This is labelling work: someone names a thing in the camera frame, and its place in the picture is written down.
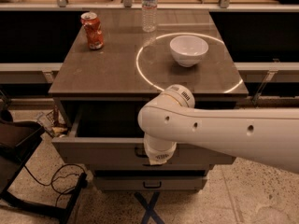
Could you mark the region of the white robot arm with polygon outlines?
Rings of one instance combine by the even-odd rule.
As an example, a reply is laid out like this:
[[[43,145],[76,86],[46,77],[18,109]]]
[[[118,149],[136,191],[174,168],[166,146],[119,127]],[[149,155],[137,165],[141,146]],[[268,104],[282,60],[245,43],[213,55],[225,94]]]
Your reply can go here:
[[[177,143],[299,173],[299,110],[196,109],[192,93],[175,84],[138,114],[150,160],[165,163]]]

